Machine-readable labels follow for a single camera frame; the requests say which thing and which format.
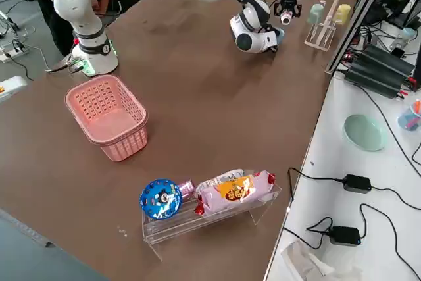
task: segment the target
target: orange label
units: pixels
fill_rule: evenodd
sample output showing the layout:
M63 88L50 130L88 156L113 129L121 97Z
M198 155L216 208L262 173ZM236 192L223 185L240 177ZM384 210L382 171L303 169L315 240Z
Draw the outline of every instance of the orange label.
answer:
M217 186L217 190L228 201L244 199L255 191L251 176L244 176L232 181L223 182Z

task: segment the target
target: black pants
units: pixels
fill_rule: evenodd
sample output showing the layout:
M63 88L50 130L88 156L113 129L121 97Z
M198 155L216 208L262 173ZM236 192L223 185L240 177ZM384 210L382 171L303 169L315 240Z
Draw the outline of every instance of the black pants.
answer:
M138 1L139 0L110 0L107 10L118 12L120 10L120 3L122 13L124 13ZM73 45L72 26L55 12L52 0L39 0L39 6L41 7L45 22L50 28L57 49L59 49L63 56L68 55Z

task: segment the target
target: pink basket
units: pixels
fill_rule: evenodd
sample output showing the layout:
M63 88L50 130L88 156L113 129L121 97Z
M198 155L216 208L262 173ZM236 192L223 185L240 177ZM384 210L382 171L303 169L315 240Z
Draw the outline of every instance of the pink basket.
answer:
M90 142L112 161L146 146L146 109L116 76L102 75L71 89L66 104Z

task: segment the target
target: acrylic display rack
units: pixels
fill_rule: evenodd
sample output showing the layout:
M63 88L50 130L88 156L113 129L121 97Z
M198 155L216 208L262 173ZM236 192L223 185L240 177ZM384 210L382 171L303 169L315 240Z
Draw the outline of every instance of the acrylic display rack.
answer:
M207 217L198 215L194 212L198 203L196 199L183 203L180 210L173 217L166 220L154 220L147 217L145 213L142 212L143 240L149 245L155 255L163 261L159 243L164 240L168 240L179 236L180 234L196 230L200 227L213 224L246 211L250 213L253 222L257 225L280 192L281 188L275 184L272 190L259 200L245 202L235 208L225 209Z

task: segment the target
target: light green dish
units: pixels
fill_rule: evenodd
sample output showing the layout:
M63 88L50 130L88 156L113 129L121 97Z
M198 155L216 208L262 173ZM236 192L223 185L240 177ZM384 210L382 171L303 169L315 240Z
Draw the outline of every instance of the light green dish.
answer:
M378 122L365 115L348 116L343 133L355 146L365 151L379 151L386 145L386 134Z

